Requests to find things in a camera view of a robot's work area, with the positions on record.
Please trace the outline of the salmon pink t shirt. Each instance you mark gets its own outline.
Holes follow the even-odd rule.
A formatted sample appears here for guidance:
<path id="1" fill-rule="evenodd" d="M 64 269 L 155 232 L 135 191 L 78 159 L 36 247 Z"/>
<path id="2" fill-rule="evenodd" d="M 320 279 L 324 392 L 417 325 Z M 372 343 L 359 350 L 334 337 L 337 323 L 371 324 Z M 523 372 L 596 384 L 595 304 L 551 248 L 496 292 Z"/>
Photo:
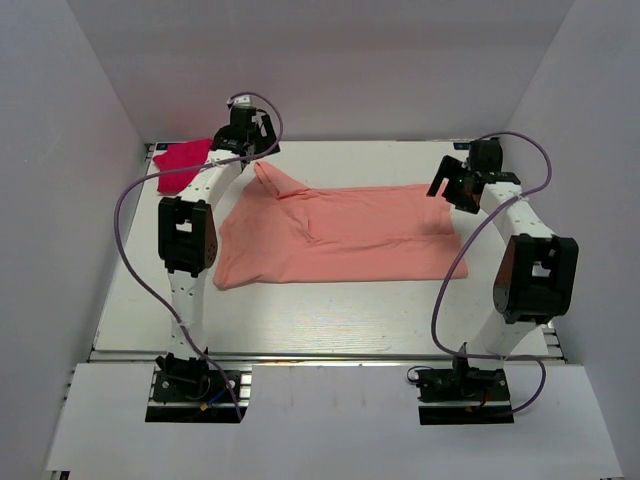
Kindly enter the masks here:
<path id="1" fill-rule="evenodd" d="M 462 239 L 427 186 L 314 189 L 268 162 L 223 221 L 213 283 L 442 280 Z"/>

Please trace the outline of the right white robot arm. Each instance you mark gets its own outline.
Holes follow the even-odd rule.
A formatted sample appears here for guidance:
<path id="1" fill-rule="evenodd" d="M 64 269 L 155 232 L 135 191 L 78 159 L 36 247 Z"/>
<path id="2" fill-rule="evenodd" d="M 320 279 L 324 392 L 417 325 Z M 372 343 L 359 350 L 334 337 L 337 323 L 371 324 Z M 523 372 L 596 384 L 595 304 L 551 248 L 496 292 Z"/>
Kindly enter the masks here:
<path id="1" fill-rule="evenodd" d="M 459 364 L 452 388 L 466 399 L 486 389 L 487 375 L 502 369 L 529 333 L 567 313 L 579 254 L 575 239 L 557 235 L 531 207 L 530 198 L 544 188 L 526 190 L 515 173 L 504 170 L 502 136 L 471 141 L 465 161 L 444 156 L 427 192 L 459 211 L 486 215 L 454 257 L 447 280 L 485 227 L 494 226 L 505 244 L 492 287 L 493 310 L 477 335 L 452 354 Z"/>

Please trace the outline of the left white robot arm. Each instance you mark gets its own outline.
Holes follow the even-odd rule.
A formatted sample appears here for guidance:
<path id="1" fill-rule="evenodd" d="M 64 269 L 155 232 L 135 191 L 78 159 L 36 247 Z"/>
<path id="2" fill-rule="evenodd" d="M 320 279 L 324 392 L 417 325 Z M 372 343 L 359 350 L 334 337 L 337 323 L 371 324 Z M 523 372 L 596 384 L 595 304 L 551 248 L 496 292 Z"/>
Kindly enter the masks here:
<path id="1" fill-rule="evenodd" d="M 191 172 L 193 177 L 159 201 L 158 253 L 167 271 L 170 313 L 175 318 L 162 366 L 190 364 L 180 370 L 176 382 L 188 398 L 202 398 L 211 387 L 211 374 L 198 364 L 207 364 L 204 285 L 218 250 L 213 211 L 251 160 L 278 151 L 269 113 L 243 98 L 230 107 L 229 123 L 204 148 L 204 161 Z"/>

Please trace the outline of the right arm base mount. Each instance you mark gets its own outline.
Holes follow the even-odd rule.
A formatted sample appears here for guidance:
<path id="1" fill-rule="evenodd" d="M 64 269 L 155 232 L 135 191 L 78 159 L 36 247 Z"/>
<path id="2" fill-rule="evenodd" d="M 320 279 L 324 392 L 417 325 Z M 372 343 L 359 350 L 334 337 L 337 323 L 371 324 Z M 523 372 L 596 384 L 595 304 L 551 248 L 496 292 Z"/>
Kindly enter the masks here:
<path id="1" fill-rule="evenodd" d="M 410 367 L 409 384 L 418 390 L 421 426 L 512 424 L 511 395 L 505 372 L 469 369 L 462 360 L 451 368 Z"/>

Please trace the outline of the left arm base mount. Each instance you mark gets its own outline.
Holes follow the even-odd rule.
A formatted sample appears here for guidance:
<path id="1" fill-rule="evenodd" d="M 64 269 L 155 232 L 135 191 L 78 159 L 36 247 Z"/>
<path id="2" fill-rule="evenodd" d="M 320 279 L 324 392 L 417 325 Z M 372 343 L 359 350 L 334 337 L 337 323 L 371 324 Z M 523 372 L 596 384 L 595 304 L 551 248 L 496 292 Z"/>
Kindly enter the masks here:
<path id="1" fill-rule="evenodd" d="M 239 424 L 232 395 L 217 370 L 194 382 L 155 368 L 145 414 L 146 423 Z"/>

